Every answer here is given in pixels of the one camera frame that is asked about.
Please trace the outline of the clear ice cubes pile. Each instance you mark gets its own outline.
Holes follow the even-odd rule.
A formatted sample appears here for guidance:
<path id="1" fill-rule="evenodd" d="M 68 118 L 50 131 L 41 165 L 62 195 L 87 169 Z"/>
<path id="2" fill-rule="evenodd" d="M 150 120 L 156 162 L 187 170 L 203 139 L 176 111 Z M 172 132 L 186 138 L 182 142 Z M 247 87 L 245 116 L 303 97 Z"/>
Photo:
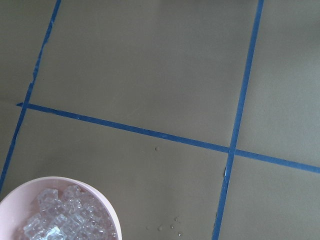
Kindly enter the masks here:
<path id="1" fill-rule="evenodd" d="M 60 192 L 46 188 L 37 196 L 38 211 L 23 227 L 23 240 L 116 240 L 102 203 L 78 185 Z"/>

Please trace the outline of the pink bowl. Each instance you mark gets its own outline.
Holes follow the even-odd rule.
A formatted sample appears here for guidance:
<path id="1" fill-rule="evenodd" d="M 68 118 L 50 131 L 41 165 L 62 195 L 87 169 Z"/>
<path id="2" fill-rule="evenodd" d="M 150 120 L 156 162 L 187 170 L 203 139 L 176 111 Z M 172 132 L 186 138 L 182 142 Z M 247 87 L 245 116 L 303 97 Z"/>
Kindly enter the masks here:
<path id="1" fill-rule="evenodd" d="M 17 238 L 18 229 L 39 208 L 37 196 L 41 191 L 46 188 L 63 191 L 71 185 L 80 186 L 82 190 L 91 193 L 104 205 L 115 228 L 115 238 L 121 240 L 123 236 L 120 221 L 109 200 L 100 191 L 87 183 L 59 176 L 40 177 L 23 183 L 0 202 L 0 238 L 2 240 L 15 240 Z"/>

